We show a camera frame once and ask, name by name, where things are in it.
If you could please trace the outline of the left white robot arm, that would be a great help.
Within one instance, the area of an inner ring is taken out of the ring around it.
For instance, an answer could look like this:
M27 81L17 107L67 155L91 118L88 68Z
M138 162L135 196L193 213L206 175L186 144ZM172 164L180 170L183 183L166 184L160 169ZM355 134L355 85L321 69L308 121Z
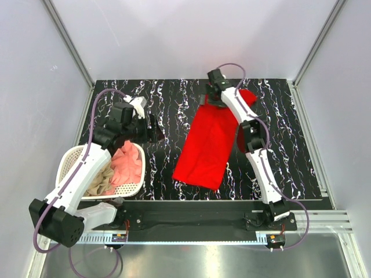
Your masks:
M124 97L122 102L115 103L107 119L90 126L88 143L61 182L46 198L30 203L36 250L43 251L37 243L38 235L72 247L88 230L105 224L118 228L123 224L125 209L115 201L83 209L78 206L93 179L127 140L143 144L164 138L155 116L144 112L146 102L144 97Z

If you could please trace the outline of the red t shirt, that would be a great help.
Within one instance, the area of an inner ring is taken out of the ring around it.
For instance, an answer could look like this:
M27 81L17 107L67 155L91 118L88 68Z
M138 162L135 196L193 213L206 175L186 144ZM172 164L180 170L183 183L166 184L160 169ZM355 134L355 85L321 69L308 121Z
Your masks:
M219 189L238 122L227 107L200 105L172 178L187 185Z

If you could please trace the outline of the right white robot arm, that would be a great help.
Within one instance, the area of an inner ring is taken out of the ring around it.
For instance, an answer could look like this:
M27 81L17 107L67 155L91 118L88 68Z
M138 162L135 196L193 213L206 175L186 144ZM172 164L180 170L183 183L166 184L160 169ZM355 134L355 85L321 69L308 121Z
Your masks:
M236 88L219 68L208 72L209 83L201 97L202 104L228 108L238 124L237 146L253 167L264 204L261 224L272 226L290 214L289 206L278 188L268 161L269 131L252 111Z

